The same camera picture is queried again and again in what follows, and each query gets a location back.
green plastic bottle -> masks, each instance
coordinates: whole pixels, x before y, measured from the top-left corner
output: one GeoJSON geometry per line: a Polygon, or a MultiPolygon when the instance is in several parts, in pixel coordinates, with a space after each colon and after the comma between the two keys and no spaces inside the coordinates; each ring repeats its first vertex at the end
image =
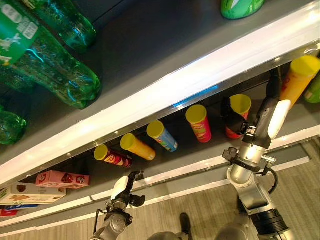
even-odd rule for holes
{"type": "Polygon", "coordinates": [[[97,75],[74,59],[18,0],[0,0],[0,23],[0,65],[78,109],[97,97],[97,75]]]}
{"type": "Polygon", "coordinates": [[[0,144],[10,145],[21,139],[26,130],[27,122],[22,117],[4,111],[0,105],[0,144]]]}
{"type": "Polygon", "coordinates": [[[221,14],[226,19],[242,19],[257,12],[265,0],[222,0],[221,14]]]}
{"type": "Polygon", "coordinates": [[[96,39],[96,30],[71,0],[20,0],[48,26],[55,30],[64,42],[79,53],[96,39]]]}
{"type": "Polygon", "coordinates": [[[36,85],[31,77],[5,66],[0,66],[0,83],[25,94],[33,93],[36,85]]]}

red pringles can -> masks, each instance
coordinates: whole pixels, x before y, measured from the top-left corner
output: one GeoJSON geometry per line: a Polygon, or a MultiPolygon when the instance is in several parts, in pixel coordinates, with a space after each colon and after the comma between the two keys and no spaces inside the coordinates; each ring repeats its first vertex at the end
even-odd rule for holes
{"type": "Polygon", "coordinates": [[[94,158],[98,161],[104,161],[124,168],[130,168],[132,165],[132,157],[117,153],[104,144],[95,148],[94,158]]]}
{"type": "MultiPolygon", "coordinates": [[[[230,97],[231,108],[237,114],[240,114],[244,119],[247,120],[249,110],[251,108],[251,99],[247,95],[237,94],[230,97]]],[[[239,139],[242,135],[238,135],[225,126],[225,134],[230,139],[239,139]]]]}
{"type": "Polygon", "coordinates": [[[200,143],[207,143],[211,140],[212,134],[207,117],[207,109],[204,106],[197,104],[189,107],[185,118],[200,143]]]}

white shelf edge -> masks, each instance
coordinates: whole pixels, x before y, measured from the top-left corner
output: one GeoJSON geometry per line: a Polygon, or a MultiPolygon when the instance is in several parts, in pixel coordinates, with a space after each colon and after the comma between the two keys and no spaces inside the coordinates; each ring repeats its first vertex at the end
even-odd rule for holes
{"type": "Polygon", "coordinates": [[[248,69],[317,41],[319,28],[320,2],[315,1],[164,76],[9,160],[0,166],[0,185],[248,69]]]}
{"type": "MultiPolygon", "coordinates": [[[[306,164],[309,161],[310,161],[309,157],[306,156],[306,157],[303,157],[303,158],[300,158],[300,159],[297,159],[297,160],[293,160],[293,161],[286,162],[286,163],[283,163],[283,164],[280,164],[280,165],[276,165],[276,166],[273,167],[273,169],[276,172],[278,172],[278,171],[282,171],[282,170],[285,170],[285,169],[293,168],[293,167],[296,167],[296,166],[299,166],[299,165],[302,165],[302,164],[306,164]]],[[[163,201],[170,200],[170,199],[183,197],[183,196],[186,196],[186,195],[189,195],[189,194],[194,194],[194,193],[202,192],[202,191],[205,191],[205,190],[218,188],[218,187],[225,186],[225,185],[228,185],[228,184],[230,184],[230,183],[229,183],[229,180],[227,180],[227,179],[221,180],[221,181],[211,182],[211,183],[206,184],[206,185],[202,185],[202,186],[190,188],[190,189],[187,189],[187,190],[183,190],[183,191],[180,191],[180,192],[175,192],[175,193],[172,193],[172,194],[169,194],[169,195],[160,196],[160,197],[156,197],[154,199],[150,199],[150,200],[146,201],[142,207],[145,207],[145,206],[148,206],[148,205],[151,205],[151,204],[161,203],[163,201]]],[[[21,230],[17,230],[17,231],[3,233],[3,234],[0,234],[0,238],[1,237],[12,236],[12,235],[15,235],[15,234],[20,234],[20,233],[30,232],[30,231],[34,231],[34,230],[39,231],[39,230],[43,230],[43,229],[53,228],[53,227],[57,227],[57,226],[65,225],[65,224],[70,224],[70,223],[75,223],[75,222],[78,222],[78,221],[91,219],[91,218],[95,218],[95,217],[96,217],[96,213],[93,212],[93,213],[86,214],[86,215],[83,215],[83,216],[78,216],[78,217],[74,217],[74,218],[70,218],[70,219],[67,219],[67,220],[58,221],[58,222],[54,222],[54,223],[50,223],[50,224],[46,224],[46,225],[42,225],[42,226],[34,226],[34,227],[26,228],[26,229],[21,229],[21,230]]]]}
{"type": "MultiPolygon", "coordinates": [[[[320,125],[310,127],[310,128],[307,128],[307,129],[304,129],[301,131],[297,131],[295,133],[274,139],[272,141],[272,145],[269,148],[269,150],[280,148],[280,147],[285,147],[287,145],[302,141],[304,139],[312,138],[314,136],[319,136],[319,135],[320,135],[320,125]]],[[[171,171],[167,171],[167,172],[164,172],[161,174],[157,174],[157,175],[150,176],[145,179],[136,181],[133,184],[132,190],[134,191],[139,188],[149,186],[151,184],[160,183],[162,181],[166,181],[169,179],[173,179],[173,178],[176,178],[176,177],[179,177],[182,175],[190,174],[190,173],[201,171],[204,169],[208,169],[208,168],[210,169],[210,168],[216,167],[218,165],[221,165],[223,163],[227,163],[227,161],[222,156],[212,157],[212,158],[209,158],[206,160],[202,160],[202,161],[199,161],[199,162],[187,165],[187,166],[183,166],[183,167],[171,170],[171,171]]],[[[95,195],[92,195],[91,198],[94,201],[99,201],[101,199],[110,197],[112,195],[112,191],[113,190],[110,189],[110,190],[107,190],[107,191],[104,191],[101,193],[97,193],[95,195]]],[[[47,209],[35,211],[35,212],[29,213],[26,215],[22,215],[22,216],[18,216],[18,217],[12,218],[12,219],[2,221],[2,222],[0,222],[0,227],[5,227],[5,226],[21,223],[24,221],[28,221],[31,219],[47,216],[47,215],[61,212],[61,211],[67,210],[67,209],[79,207],[79,206],[82,206],[84,204],[88,204],[91,202],[92,202],[92,200],[90,199],[90,197],[86,196],[86,197],[83,197],[83,198],[80,198],[77,200],[73,200],[73,201],[70,201],[67,203],[63,203],[63,204],[60,204],[57,206],[49,207],[47,209]]]]}

yellow lid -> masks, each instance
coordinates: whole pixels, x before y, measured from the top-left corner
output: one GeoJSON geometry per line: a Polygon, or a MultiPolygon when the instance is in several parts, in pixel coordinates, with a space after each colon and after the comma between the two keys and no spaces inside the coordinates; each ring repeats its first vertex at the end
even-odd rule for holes
{"type": "Polygon", "coordinates": [[[104,160],[108,154],[108,147],[104,144],[97,146],[94,150],[94,158],[96,160],[104,160]]]}
{"type": "Polygon", "coordinates": [[[186,120],[191,124],[198,124],[205,120],[207,109],[202,105],[193,105],[185,113],[186,120]]]}
{"type": "Polygon", "coordinates": [[[154,139],[160,137],[164,131],[165,131],[165,126],[160,121],[153,121],[146,128],[146,133],[149,135],[149,137],[154,139]]]}
{"type": "Polygon", "coordinates": [[[243,115],[251,108],[251,99],[247,95],[237,94],[230,97],[231,107],[237,114],[243,115]]]}
{"type": "Polygon", "coordinates": [[[320,70],[320,60],[312,55],[304,55],[293,60],[290,67],[297,74],[311,77],[320,70]]]}
{"type": "Polygon", "coordinates": [[[124,150],[129,150],[135,144],[136,137],[132,133],[127,133],[121,138],[120,146],[124,150]]]}

pringles can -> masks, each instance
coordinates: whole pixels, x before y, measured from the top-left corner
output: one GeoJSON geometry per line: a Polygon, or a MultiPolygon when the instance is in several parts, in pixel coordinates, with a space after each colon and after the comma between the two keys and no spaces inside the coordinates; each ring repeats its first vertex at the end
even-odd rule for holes
{"type": "Polygon", "coordinates": [[[130,151],[145,160],[151,161],[156,157],[156,152],[132,133],[127,133],[121,138],[121,148],[130,151]]]}
{"type": "MultiPolygon", "coordinates": [[[[232,110],[247,120],[252,104],[250,97],[243,94],[237,94],[230,97],[230,102],[232,110]]],[[[239,139],[242,136],[231,131],[227,126],[225,127],[225,134],[230,139],[239,139]]]]}
{"type": "Polygon", "coordinates": [[[202,105],[193,105],[185,113],[196,138],[200,143],[207,143],[211,140],[212,134],[207,117],[207,109],[202,105]]]}
{"type": "Polygon", "coordinates": [[[320,60],[305,55],[293,60],[282,84],[280,100],[290,100],[291,108],[320,70],[320,60]]]}
{"type": "Polygon", "coordinates": [[[94,158],[98,161],[104,161],[125,168],[130,168],[132,165],[131,156],[125,156],[120,153],[114,152],[104,144],[95,148],[94,158]]]}
{"type": "Polygon", "coordinates": [[[320,73],[312,80],[304,94],[304,99],[311,104],[320,103],[320,73]]]}
{"type": "Polygon", "coordinates": [[[157,143],[161,144],[167,151],[174,152],[177,150],[177,141],[171,136],[161,121],[151,122],[146,128],[146,133],[150,138],[153,138],[157,143]]]}

